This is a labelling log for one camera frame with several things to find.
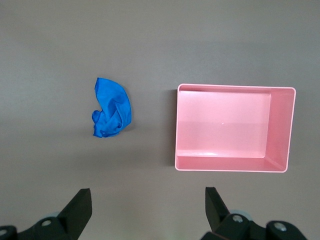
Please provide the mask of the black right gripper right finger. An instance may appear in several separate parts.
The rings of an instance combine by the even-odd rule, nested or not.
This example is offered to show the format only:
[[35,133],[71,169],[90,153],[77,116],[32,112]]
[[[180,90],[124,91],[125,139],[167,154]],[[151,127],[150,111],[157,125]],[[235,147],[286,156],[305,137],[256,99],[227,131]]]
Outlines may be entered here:
[[205,213],[211,231],[203,240],[305,240],[293,224],[272,220],[259,226],[243,214],[231,213],[215,187],[205,188]]

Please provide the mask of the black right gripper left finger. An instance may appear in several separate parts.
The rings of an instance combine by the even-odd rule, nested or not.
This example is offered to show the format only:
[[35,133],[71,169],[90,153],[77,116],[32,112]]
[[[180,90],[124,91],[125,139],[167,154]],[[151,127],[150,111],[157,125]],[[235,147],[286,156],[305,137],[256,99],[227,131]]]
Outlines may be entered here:
[[92,216],[92,196],[83,188],[57,216],[39,220],[30,228],[18,232],[13,225],[0,227],[2,240],[77,240]]

